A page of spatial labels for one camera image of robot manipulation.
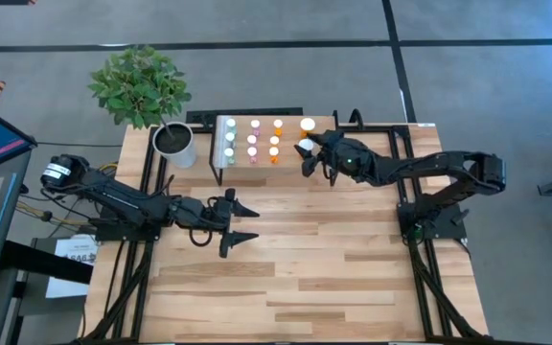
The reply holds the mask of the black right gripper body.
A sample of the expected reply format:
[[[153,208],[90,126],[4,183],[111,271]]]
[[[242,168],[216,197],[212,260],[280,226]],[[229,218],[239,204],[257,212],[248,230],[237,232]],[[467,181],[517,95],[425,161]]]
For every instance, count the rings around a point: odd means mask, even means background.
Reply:
[[[333,130],[333,142],[323,146],[323,165],[333,173],[343,173],[356,183],[377,183],[378,155],[357,139],[344,136],[340,130]]]

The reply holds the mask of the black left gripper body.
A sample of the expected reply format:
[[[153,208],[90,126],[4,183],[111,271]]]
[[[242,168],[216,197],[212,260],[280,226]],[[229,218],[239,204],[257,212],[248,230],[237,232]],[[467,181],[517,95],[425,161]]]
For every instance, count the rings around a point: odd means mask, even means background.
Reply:
[[[182,198],[182,227],[198,230],[223,230],[229,219],[220,215],[214,207],[204,205],[200,200]]]

